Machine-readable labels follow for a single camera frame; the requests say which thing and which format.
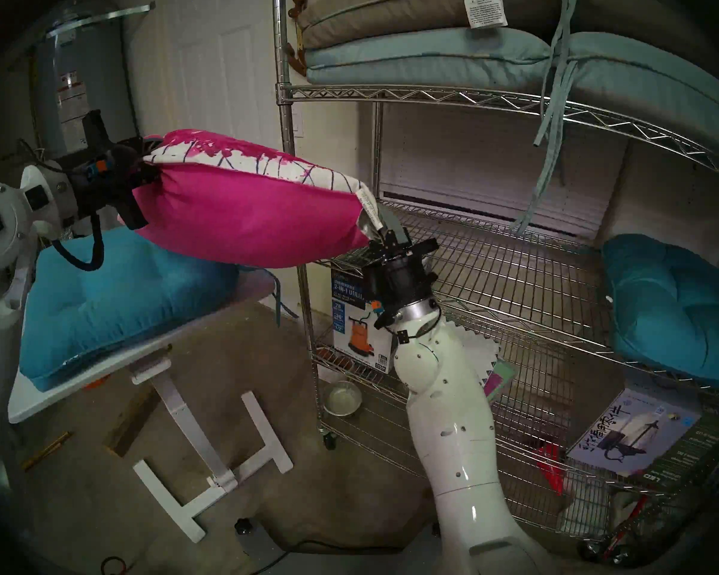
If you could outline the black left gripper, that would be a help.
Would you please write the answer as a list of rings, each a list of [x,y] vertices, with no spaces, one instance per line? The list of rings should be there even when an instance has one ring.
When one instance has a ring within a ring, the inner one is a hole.
[[[144,160],[155,145],[156,140],[129,138],[66,171],[76,198],[76,218],[91,217],[110,206],[128,229],[146,227],[133,192],[156,181],[156,166]]]

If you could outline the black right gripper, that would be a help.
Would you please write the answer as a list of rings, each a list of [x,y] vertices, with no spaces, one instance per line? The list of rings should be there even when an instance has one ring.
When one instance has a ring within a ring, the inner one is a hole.
[[[425,270],[423,258],[435,252],[439,244],[435,238],[411,244],[395,212],[385,204],[379,204],[380,229],[368,212],[359,215],[359,231],[369,240],[364,296],[366,301],[380,304],[374,327],[388,328],[403,308],[432,297],[437,276]]]

